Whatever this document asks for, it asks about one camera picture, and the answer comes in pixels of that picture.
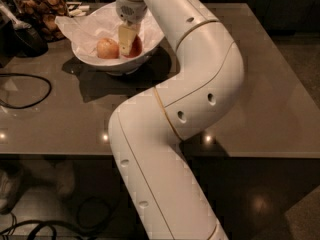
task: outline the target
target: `wire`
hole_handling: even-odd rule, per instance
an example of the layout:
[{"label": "wire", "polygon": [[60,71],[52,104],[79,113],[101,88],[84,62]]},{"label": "wire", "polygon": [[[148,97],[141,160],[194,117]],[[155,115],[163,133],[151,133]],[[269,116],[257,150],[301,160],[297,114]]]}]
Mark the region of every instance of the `wire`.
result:
[{"label": "wire", "polygon": [[43,100],[45,100],[49,94],[51,93],[52,90],[52,85],[51,82],[41,76],[36,76],[36,75],[31,75],[31,74],[21,74],[21,73],[6,73],[6,74],[0,74],[0,77],[31,77],[31,78],[36,78],[36,79],[40,79],[42,81],[44,81],[45,83],[48,84],[48,91],[47,93],[44,95],[44,97],[42,97],[40,100],[37,100],[36,102],[33,102],[31,104],[27,104],[27,105],[23,105],[23,106],[15,106],[15,105],[11,105],[5,101],[3,101],[2,99],[0,99],[0,106],[3,106],[5,108],[11,108],[11,109],[25,109],[25,108],[30,108],[32,106],[35,106],[37,104],[39,104],[40,102],[42,102]]}]

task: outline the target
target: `white robotic arm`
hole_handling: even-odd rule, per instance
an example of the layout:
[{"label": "white robotic arm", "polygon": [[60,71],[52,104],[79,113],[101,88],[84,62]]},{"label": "white robotic arm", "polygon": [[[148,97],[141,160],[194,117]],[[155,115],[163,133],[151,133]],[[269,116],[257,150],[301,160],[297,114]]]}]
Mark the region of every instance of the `white robotic arm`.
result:
[{"label": "white robotic arm", "polygon": [[[198,0],[143,1],[180,72],[116,109],[109,122],[112,152],[150,239],[227,239],[178,145],[231,108],[244,78],[241,54]],[[121,0],[120,17],[138,23],[143,1]]]}]

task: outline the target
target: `table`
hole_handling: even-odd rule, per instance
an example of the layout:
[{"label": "table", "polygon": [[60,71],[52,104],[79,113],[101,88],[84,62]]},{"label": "table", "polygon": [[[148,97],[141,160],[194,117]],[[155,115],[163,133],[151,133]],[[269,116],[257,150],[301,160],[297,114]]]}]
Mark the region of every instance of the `table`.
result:
[{"label": "table", "polygon": [[[242,3],[207,6],[238,43],[246,77],[230,112],[185,141],[186,155],[319,158],[320,111],[250,8]],[[114,109],[178,71],[166,40],[157,56],[121,78],[79,62],[69,40],[49,43],[49,51],[37,58],[15,57],[1,72],[46,77],[53,90],[35,107],[0,109],[0,153],[112,155],[107,127]],[[39,82],[30,86],[30,95],[45,88]],[[215,142],[199,141],[206,134]]]}]

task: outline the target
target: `jar of nuts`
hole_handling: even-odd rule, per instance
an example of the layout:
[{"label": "jar of nuts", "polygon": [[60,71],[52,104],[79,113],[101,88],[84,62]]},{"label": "jar of nuts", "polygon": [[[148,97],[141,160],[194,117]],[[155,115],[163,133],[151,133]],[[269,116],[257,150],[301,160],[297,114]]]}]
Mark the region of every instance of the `jar of nuts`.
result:
[{"label": "jar of nuts", "polygon": [[29,19],[42,37],[48,41],[64,38],[55,24],[56,16],[69,16],[65,0],[14,0],[20,17]]}]

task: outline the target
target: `dark floor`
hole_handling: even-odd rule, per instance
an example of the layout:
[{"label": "dark floor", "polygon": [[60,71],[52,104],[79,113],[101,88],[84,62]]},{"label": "dark floor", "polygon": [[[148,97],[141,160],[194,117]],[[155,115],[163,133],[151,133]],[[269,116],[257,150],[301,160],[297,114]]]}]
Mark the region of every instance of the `dark floor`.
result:
[{"label": "dark floor", "polygon": [[[319,35],[273,40],[320,108]],[[186,156],[230,239],[320,239],[320,160]],[[27,239],[40,225],[37,239],[145,239],[112,157],[72,159],[76,188],[61,201],[50,164],[22,157],[20,198],[0,216],[0,231],[18,227],[2,234]]]}]

